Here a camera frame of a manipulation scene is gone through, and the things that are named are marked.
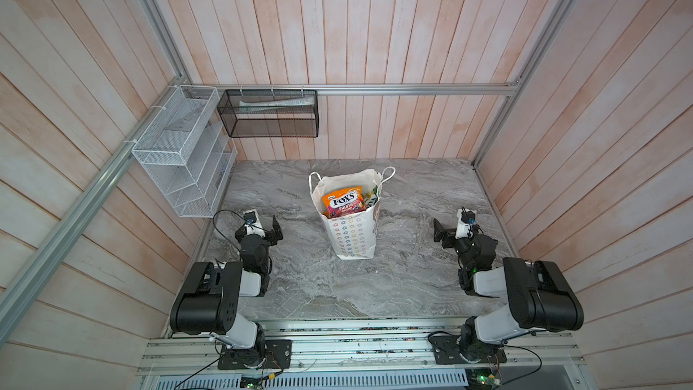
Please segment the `white printed paper bag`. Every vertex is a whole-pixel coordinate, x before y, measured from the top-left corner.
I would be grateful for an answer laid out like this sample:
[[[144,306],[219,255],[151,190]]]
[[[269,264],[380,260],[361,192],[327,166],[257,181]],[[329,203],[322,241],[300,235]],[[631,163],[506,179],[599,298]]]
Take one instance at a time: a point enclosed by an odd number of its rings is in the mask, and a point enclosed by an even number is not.
[[[342,260],[365,260],[375,255],[378,219],[384,184],[395,177],[396,169],[393,166],[384,168],[378,172],[374,169],[365,169],[358,173],[338,176],[322,176],[317,172],[309,174],[308,182],[310,198],[319,213],[321,222],[328,233],[330,244]],[[344,188],[360,186],[363,195],[378,187],[379,200],[375,206],[359,213],[346,215],[341,218],[327,218],[323,212],[325,205],[322,197],[332,191]]]

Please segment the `orange candy bag back side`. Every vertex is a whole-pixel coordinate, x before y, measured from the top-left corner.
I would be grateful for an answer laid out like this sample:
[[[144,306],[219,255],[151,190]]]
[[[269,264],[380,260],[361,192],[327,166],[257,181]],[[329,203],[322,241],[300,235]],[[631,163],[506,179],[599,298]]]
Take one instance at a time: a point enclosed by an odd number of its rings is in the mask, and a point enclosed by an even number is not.
[[[323,214],[327,218],[341,218],[366,209],[360,186],[332,191],[322,197],[322,203],[325,205]]]

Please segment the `small green candy bag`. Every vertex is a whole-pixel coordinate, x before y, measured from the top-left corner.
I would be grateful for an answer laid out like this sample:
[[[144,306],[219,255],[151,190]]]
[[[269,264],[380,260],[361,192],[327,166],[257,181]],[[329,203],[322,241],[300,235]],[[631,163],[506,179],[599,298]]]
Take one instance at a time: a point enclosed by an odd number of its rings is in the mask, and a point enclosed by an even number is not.
[[[366,209],[369,209],[369,208],[375,206],[375,204],[377,204],[377,202],[379,200],[378,187],[373,188],[372,191],[366,192],[363,195],[363,198],[364,198],[364,204],[365,204]]]

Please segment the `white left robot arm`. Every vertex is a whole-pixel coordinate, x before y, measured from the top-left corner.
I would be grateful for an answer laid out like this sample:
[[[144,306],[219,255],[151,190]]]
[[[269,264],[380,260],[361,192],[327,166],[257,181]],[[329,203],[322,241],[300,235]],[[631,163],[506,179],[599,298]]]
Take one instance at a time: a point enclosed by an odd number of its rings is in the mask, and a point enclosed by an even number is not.
[[[170,313],[174,333],[206,334],[222,345],[222,356],[245,368],[259,368],[267,358],[265,332],[239,311],[240,298],[266,294],[274,268],[270,248],[283,240],[276,218],[266,229],[257,211],[242,216],[235,234],[240,259],[236,262],[196,262],[189,270]]]

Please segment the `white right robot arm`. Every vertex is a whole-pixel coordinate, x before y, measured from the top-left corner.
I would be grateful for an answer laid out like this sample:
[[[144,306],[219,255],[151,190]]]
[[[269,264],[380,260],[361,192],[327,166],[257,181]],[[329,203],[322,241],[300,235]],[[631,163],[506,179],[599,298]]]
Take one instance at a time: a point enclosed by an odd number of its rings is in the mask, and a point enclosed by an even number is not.
[[[458,283],[465,294],[507,299],[500,309],[465,321],[454,339],[456,354],[438,344],[449,335],[433,332],[431,346],[440,352],[474,364],[494,358],[510,339],[542,330],[573,332],[583,326],[583,307],[557,264],[507,256],[494,268],[498,241],[483,232],[469,211],[458,215],[454,229],[436,218],[433,229],[433,240],[456,253]]]

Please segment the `green circuit board right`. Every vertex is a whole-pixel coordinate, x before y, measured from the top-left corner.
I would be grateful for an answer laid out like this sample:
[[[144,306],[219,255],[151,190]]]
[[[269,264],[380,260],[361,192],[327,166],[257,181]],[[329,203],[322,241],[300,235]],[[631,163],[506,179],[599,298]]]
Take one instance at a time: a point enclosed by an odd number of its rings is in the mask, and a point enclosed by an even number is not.
[[[490,370],[473,368],[467,369],[467,389],[469,390],[494,390],[499,388],[501,381]]]

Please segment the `green circuit board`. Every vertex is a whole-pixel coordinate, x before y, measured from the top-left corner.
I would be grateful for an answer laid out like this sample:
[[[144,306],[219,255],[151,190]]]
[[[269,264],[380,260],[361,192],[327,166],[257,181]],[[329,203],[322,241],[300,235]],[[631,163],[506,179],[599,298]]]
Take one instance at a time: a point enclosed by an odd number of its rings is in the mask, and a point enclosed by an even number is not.
[[[239,387],[242,389],[264,390],[266,377],[241,377]]]
[[[490,370],[473,368],[467,369],[467,389],[469,390],[494,390],[499,388],[501,381]]]

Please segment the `green circuit board left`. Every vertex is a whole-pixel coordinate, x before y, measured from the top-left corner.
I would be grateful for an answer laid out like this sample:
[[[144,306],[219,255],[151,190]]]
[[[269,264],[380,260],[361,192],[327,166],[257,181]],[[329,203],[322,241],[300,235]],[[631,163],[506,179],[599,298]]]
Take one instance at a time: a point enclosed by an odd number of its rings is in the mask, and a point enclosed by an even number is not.
[[[264,390],[266,377],[241,377],[239,387],[242,389]]]

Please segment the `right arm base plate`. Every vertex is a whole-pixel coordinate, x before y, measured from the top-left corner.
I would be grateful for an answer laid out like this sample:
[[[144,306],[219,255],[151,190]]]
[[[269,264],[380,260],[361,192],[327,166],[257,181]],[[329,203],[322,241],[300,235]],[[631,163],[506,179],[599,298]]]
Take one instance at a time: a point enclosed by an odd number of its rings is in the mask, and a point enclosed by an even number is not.
[[[478,354],[463,354],[458,346],[459,336],[446,331],[434,331],[427,336],[437,365],[504,364],[508,361],[503,348],[482,348]]]

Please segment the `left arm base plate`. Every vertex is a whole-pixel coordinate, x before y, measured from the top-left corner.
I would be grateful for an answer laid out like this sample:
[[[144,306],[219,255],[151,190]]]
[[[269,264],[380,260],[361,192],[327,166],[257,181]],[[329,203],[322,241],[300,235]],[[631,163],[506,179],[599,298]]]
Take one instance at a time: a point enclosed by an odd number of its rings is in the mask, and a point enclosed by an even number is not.
[[[250,350],[222,348],[219,370],[257,370],[260,368],[287,369],[291,367],[292,341],[270,339]]]

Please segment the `black mesh wall basket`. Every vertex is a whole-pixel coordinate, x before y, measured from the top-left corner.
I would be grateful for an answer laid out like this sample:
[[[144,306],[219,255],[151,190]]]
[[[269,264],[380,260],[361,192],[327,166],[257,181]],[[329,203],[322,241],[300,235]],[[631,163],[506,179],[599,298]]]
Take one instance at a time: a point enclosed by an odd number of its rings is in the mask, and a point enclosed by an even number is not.
[[[315,90],[224,90],[217,106],[232,138],[316,138]]]

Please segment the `slotted aluminium base rail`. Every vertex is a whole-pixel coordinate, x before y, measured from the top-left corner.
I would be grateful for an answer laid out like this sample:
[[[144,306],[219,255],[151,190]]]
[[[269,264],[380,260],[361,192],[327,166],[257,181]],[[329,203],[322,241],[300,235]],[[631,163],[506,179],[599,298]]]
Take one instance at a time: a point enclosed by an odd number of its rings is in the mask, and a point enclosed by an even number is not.
[[[571,333],[511,339],[504,364],[437,365],[427,336],[458,335],[461,317],[264,321],[267,341],[292,341],[287,369],[219,370],[222,347],[204,336],[148,343],[136,389],[242,389],[241,377],[266,377],[265,389],[467,389],[467,369],[490,370],[497,389],[594,389]]]

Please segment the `aluminium frame rails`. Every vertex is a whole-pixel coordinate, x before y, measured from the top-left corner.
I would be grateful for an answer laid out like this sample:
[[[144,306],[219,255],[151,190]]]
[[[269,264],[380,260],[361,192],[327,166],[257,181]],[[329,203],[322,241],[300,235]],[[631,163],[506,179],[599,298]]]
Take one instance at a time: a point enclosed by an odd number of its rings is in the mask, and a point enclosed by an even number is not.
[[[478,160],[566,0],[1,0],[1,344],[141,343],[204,227],[144,141],[175,96],[267,108],[238,159]]]

